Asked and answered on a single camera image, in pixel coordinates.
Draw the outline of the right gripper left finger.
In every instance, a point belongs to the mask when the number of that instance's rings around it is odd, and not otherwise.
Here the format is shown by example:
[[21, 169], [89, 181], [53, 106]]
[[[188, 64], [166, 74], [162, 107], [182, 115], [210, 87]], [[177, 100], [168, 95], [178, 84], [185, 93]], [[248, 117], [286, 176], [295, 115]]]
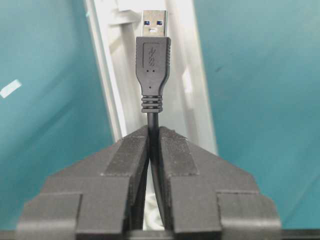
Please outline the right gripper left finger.
[[146, 126], [49, 176], [25, 204], [19, 240], [121, 240], [143, 227], [149, 162]]

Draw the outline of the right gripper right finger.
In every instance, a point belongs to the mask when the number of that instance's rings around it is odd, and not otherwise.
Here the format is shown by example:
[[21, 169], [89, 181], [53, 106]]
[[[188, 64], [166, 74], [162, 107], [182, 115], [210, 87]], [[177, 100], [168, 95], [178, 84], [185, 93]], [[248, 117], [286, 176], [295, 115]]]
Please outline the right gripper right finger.
[[274, 202], [253, 176], [166, 127], [159, 130], [165, 227], [177, 240], [279, 240]]

